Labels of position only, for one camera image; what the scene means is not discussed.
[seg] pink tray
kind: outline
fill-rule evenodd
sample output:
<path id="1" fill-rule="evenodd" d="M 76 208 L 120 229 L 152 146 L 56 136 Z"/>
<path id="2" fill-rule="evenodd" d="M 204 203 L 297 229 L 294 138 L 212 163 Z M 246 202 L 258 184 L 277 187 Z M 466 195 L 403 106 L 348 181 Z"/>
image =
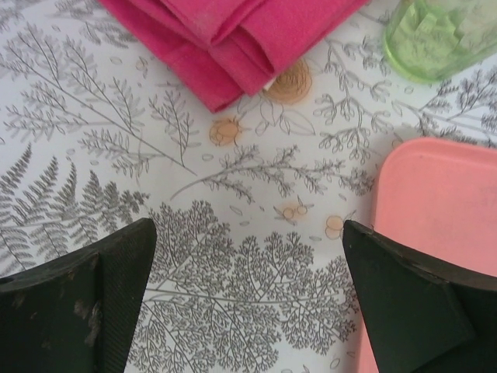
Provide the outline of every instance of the pink tray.
<path id="1" fill-rule="evenodd" d="M 497 151 L 407 141 L 381 167 L 374 230 L 460 267 L 497 275 Z M 378 373 L 361 328 L 358 373 Z"/>

